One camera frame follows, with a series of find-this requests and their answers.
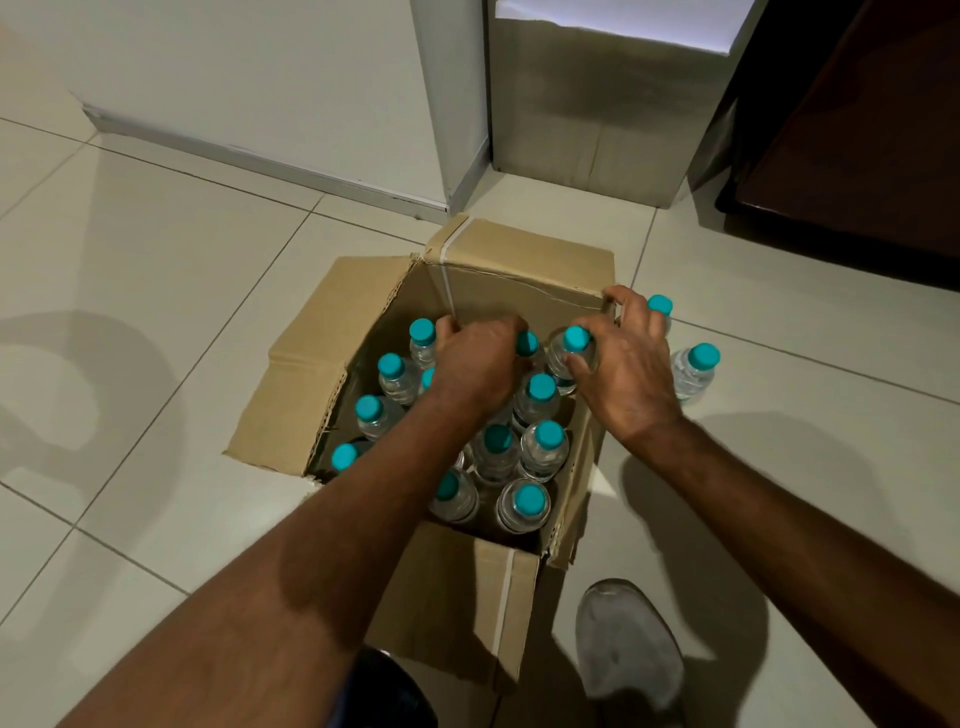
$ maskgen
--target baseboard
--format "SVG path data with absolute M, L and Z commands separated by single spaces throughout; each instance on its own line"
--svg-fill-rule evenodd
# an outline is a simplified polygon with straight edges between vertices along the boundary
M 480 149 L 477 150 L 476 156 L 467 169 L 467 173 L 464 175 L 464 178 L 460 180 L 457 188 L 453 190 L 453 194 L 450 195 L 450 199 L 446 202 L 446 209 L 450 217 L 463 211 L 467 206 L 467 203 L 470 201 L 470 195 L 473 194 L 473 190 L 476 189 L 477 184 L 480 183 L 480 179 L 489 166 L 490 138 L 488 137 L 483 140 L 483 144 L 481 144 Z
M 177 133 L 154 129 L 139 122 L 131 121 L 130 119 L 113 116 L 100 109 L 84 107 L 84 112 L 93 126 L 104 133 L 118 133 L 124 136 L 133 136 L 137 139 L 150 141 L 164 147 L 186 152 L 187 154 L 213 159 L 214 161 L 220 161 L 234 167 L 257 172 L 267 177 L 274 177 L 278 180 L 300 184 L 304 187 L 310 187 L 311 189 L 317 189 L 321 192 L 328 192 L 331 195 L 337 195 L 338 197 L 346 197 L 348 200 L 354 200 L 364 205 L 382 207 L 392 212 L 399 212 L 401 215 L 409 215 L 410 217 L 415 217 L 420 220 L 429 220 L 432 223 L 438 223 L 440 225 L 443 225 L 447 219 L 449 219 L 447 214 L 448 207 L 440 203 L 431 204 L 424 200 L 405 197 L 394 192 L 376 189 L 375 187 L 367 187 L 363 184 L 357 184 L 356 182 L 299 169 L 289 164 L 258 157 L 250 152 L 223 147 L 219 144 L 200 141 L 199 139 L 193 139 Z M 461 188 L 464 187 L 464 183 L 473 173 L 471 166 L 467 176 L 464 177 L 460 185 L 458 185 L 451 200 L 454 198 L 459 199 L 457 196 L 461 193 Z M 467 203 L 471 192 L 472 187 L 466 193 L 467 198 L 463 200 L 464 205 Z

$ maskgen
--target turquoise bottle cap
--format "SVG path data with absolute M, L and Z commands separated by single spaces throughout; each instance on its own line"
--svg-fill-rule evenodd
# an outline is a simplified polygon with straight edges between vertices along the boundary
M 564 441 L 564 429 L 553 420 L 544 420 L 534 430 L 534 439 L 543 449 L 557 449 Z
M 669 316 L 673 312 L 673 302 L 658 293 L 656 296 L 651 296 L 647 301 L 647 308 L 651 311 L 659 311 L 664 316 Z
M 720 363 L 720 350 L 712 344 L 697 344 L 687 356 L 690 366 L 701 372 L 709 372 Z
M 419 347 L 426 347 L 437 340 L 437 330 L 430 319 L 417 319 L 410 325 L 410 338 Z
M 533 375 L 527 383 L 527 394 L 531 400 L 550 401 L 557 394 L 557 382 L 550 375 Z
M 460 481 L 454 471 L 447 471 L 444 479 L 440 481 L 440 488 L 437 489 L 437 500 L 453 500 L 460 490 Z
M 373 395 L 364 395 L 357 400 L 354 411 L 357 413 L 357 419 L 361 422 L 374 423 L 383 414 L 383 402 Z
M 357 452 L 357 448 L 350 443 L 344 443 L 343 445 L 338 445 L 333 451 L 330 464 L 333 466 L 333 470 L 337 473 L 342 473 L 353 465 L 358 457 L 360 457 L 360 453 Z
M 490 425 L 483 433 L 484 447 L 494 455 L 506 452 L 514 441 L 514 433 L 506 425 Z
M 516 353 L 519 356 L 533 356 L 540 348 L 540 342 L 533 331 L 521 331 L 516 335 Z
M 570 353 L 580 353 L 590 343 L 590 332 L 583 327 L 570 327 L 564 331 L 564 349 Z
M 376 362 L 376 368 L 385 379 L 400 379 L 403 374 L 403 359 L 395 353 L 385 353 Z
M 541 516 L 546 508 L 546 493 L 541 486 L 527 483 L 514 493 L 514 507 L 524 518 Z

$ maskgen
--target cardboard box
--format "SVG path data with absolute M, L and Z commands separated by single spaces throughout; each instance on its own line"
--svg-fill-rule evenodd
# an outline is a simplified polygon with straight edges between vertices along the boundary
M 468 324 L 518 313 L 547 342 L 578 316 L 604 310 L 601 290 L 612 282 L 609 251 L 466 215 L 438 231 L 422 258 L 339 258 L 271 347 L 227 454 L 328 479 L 330 453 L 359 435 L 353 405 L 378 391 L 377 358 L 406 351 L 414 319 L 453 312 Z M 566 416 L 570 455 L 553 481 L 550 521 L 527 550 L 425 520 L 383 596 L 369 644 L 510 690 L 540 564 L 570 562 L 603 436 L 575 398 Z

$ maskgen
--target white tiled floor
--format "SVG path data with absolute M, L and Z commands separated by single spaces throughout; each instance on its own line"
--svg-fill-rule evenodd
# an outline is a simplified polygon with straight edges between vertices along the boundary
M 406 255 L 437 229 L 92 135 L 0 25 L 5 726 L 53 725 L 185 593 L 300 502 L 306 482 L 219 454 L 265 351 L 335 257 Z M 613 250 L 618 280 L 674 298 L 672 344 L 706 339 L 724 354 L 692 417 L 960 589 L 950 366 L 960 296 L 727 235 L 704 205 L 709 192 L 655 215 L 489 172 L 469 211 Z M 777 610 L 616 442 L 591 488 L 576 563 L 544 577 L 520 689 L 497 726 L 589 721 L 573 616 L 584 588 L 608 576 L 637 583 L 675 631 L 691 725 L 865 724 Z M 491 694 L 407 667 L 442 725 L 490 725 Z

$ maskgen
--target white wall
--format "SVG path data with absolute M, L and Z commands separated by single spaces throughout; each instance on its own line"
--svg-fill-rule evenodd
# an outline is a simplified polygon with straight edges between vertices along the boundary
M 0 0 L 0 14 L 110 115 L 445 203 L 405 2 Z
M 447 197 L 487 141 L 482 0 L 410 0 Z

